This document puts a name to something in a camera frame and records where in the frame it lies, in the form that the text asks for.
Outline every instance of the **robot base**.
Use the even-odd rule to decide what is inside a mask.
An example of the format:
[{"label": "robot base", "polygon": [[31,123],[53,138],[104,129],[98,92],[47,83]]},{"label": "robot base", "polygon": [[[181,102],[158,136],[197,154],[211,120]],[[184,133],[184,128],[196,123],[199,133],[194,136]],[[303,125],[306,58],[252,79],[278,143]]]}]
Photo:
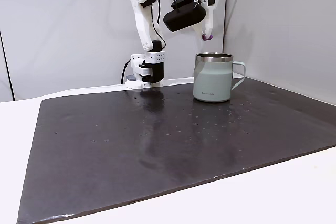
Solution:
[{"label": "robot base", "polygon": [[149,83],[149,82],[143,82],[140,80],[136,81],[126,81],[126,87],[128,89],[146,89],[146,88],[154,88],[154,87],[161,87],[162,83],[157,82],[157,83]]}]

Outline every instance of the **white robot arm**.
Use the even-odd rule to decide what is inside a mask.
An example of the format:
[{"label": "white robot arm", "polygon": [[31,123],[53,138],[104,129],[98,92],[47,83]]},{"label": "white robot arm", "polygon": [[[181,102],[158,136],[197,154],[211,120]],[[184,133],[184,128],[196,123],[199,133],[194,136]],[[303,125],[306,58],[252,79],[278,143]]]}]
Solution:
[{"label": "white robot arm", "polygon": [[[166,42],[156,20],[153,19],[153,4],[159,0],[131,0],[136,28],[141,44],[146,51],[144,54],[131,55],[133,75],[128,77],[126,84],[129,88],[147,88],[159,86],[163,79],[163,62]],[[215,0],[174,0],[173,11],[164,17],[164,22],[170,31],[176,31],[188,26],[202,37],[212,39],[213,10]],[[202,30],[201,21],[205,23]]]}]

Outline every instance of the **insulated mug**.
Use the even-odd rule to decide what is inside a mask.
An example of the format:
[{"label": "insulated mug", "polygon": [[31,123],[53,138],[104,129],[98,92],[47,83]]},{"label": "insulated mug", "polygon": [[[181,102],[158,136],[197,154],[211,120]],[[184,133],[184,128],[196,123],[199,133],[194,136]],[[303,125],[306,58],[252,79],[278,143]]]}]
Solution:
[{"label": "insulated mug", "polygon": [[[244,77],[232,88],[233,64],[244,66]],[[204,102],[224,102],[245,80],[243,62],[233,61],[233,56],[217,52],[196,54],[194,70],[194,97]]]}]

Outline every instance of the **purple part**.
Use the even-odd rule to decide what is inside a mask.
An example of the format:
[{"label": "purple part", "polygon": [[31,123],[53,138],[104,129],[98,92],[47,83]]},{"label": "purple part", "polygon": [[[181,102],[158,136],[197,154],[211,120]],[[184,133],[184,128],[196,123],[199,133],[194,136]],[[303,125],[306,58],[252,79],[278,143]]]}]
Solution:
[{"label": "purple part", "polygon": [[207,38],[205,37],[205,34],[202,34],[202,40],[203,40],[203,41],[212,40],[212,38],[213,38],[212,34],[210,35],[209,39],[207,39]]}]

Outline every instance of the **mug handle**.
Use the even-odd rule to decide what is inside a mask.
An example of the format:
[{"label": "mug handle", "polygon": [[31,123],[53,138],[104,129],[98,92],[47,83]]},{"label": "mug handle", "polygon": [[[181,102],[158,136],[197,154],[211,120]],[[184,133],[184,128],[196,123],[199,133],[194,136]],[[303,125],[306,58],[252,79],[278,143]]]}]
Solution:
[{"label": "mug handle", "polygon": [[244,80],[245,80],[245,74],[246,74],[246,66],[243,62],[239,62],[239,61],[234,61],[232,62],[232,64],[236,64],[236,65],[242,65],[244,66],[244,77],[238,82],[236,83],[231,90],[234,90],[236,87],[238,87]]}]

